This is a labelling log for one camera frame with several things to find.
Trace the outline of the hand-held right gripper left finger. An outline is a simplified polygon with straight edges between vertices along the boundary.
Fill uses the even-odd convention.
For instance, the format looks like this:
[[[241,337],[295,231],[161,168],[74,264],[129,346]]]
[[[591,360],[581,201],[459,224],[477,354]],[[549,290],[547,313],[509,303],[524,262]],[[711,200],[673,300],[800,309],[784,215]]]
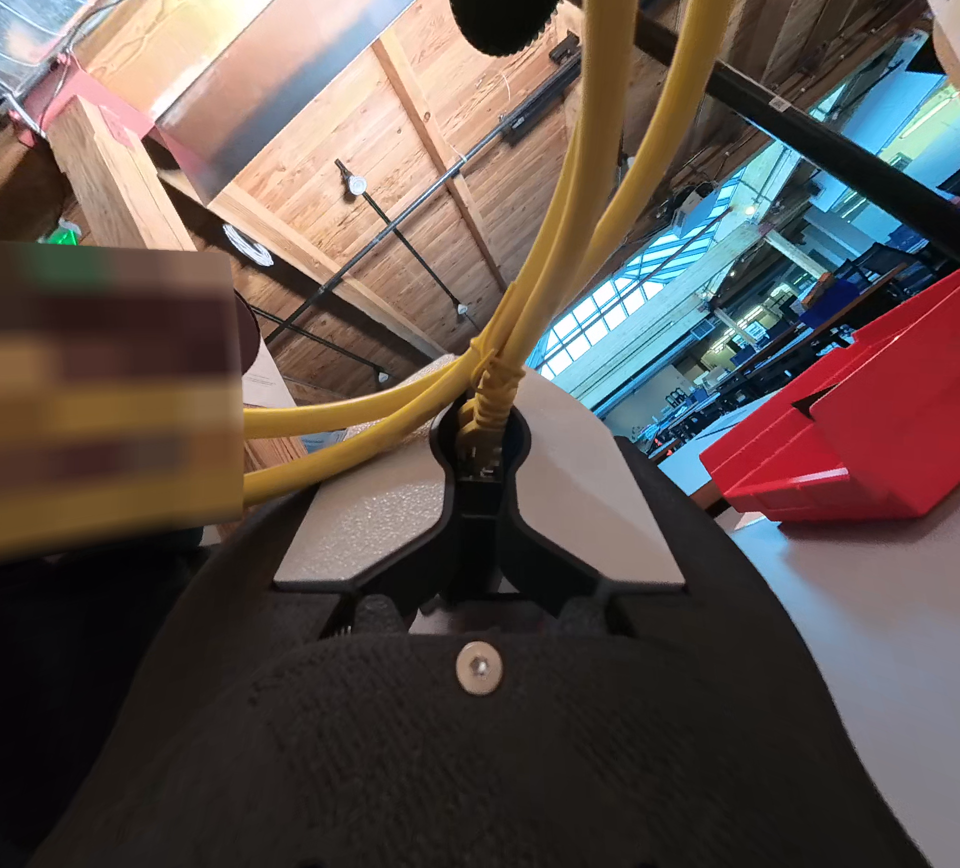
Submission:
[[[382,595],[413,612],[458,567],[453,404],[399,444],[321,482],[273,575],[288,593]]]

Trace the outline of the silver sheet metal duct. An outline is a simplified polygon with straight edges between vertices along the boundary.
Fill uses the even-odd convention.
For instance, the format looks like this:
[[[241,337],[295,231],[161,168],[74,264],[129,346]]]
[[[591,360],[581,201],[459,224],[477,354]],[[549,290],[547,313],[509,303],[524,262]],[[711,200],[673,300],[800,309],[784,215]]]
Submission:
[[[209,202],[414,1],[2,0],[2,187],[78,95]]]

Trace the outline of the black stand pole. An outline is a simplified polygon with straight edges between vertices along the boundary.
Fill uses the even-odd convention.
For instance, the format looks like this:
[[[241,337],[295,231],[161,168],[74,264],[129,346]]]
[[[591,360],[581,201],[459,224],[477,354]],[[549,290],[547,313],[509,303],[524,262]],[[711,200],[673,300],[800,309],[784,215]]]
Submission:
[[[714,62],[705,92],[958,261],[958,206],[934,189],[870,154],[723,60]]]

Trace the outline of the white ceiling projector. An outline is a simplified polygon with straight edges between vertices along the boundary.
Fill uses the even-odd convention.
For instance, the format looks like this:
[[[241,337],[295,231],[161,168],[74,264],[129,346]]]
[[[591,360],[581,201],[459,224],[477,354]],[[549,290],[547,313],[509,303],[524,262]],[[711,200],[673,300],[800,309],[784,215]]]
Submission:
[[[720,185],[712,180],[691,183],[671,199],[669,228],[676,238],[684,239],[712,209]]]

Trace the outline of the wooden post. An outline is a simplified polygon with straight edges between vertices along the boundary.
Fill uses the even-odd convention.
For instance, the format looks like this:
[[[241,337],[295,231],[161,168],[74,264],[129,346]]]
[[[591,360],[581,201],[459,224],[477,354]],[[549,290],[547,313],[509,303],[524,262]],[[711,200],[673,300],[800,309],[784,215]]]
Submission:
[[[73,95],[46,134],[94,245],[197,251],[141,140],[115,115]]]

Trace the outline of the red plastic bin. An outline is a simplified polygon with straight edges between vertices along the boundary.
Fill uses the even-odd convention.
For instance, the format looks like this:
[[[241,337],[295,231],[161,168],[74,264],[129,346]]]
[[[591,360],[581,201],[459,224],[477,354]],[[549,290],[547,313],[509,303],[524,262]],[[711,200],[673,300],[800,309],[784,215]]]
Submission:
[[[917,519],[959,484],[959,273],[860,328],[700,456],[776,523]]]

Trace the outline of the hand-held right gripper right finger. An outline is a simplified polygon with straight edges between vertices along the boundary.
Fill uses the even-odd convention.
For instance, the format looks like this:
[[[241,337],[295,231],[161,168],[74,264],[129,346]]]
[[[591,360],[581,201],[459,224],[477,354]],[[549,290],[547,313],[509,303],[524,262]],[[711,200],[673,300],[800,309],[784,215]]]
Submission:
[[[519,383],[503,457],[502,573],[541,609],[685,588],[612,433],[536,372]]]

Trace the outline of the black ethernet splitter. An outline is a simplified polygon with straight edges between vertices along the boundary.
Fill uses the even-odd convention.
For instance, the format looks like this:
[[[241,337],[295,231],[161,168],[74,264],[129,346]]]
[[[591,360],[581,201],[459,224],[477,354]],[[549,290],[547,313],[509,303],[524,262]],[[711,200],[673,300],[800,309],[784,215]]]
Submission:
[[[460,497],[461,560],[456,596],[485,598],[498,592],[497,525],[502,485],[496,480],[464,479]]]

